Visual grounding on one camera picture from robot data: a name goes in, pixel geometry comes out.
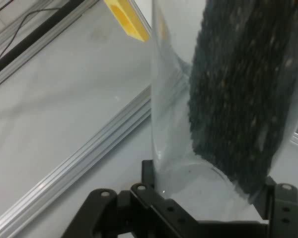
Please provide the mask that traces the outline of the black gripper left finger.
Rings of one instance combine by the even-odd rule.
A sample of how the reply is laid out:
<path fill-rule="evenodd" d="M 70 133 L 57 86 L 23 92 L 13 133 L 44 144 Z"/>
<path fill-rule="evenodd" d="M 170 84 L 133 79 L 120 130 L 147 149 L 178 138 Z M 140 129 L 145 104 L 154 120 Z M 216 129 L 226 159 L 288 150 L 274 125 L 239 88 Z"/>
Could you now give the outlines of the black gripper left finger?
<path fill-rule="evenodd" d="M 152 161 L 142 162 L 142 181 L 129 190 L 93 190 L 63 233 L 64 238 L 197 238 L 199 224 L 152 187 Z"/>

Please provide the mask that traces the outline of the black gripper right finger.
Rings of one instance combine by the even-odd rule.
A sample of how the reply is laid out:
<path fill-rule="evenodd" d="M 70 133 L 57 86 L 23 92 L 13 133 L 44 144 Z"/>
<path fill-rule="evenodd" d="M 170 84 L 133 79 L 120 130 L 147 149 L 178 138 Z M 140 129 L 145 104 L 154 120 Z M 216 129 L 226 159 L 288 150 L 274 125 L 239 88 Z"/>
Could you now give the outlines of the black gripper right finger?
<path fill-rule="evenodd" d="M 294 185 L 276 183 L 268 176 L 248 202 L 268 222 L 251 221 L 249 238 L 298 238 L 298 188 Z"/>

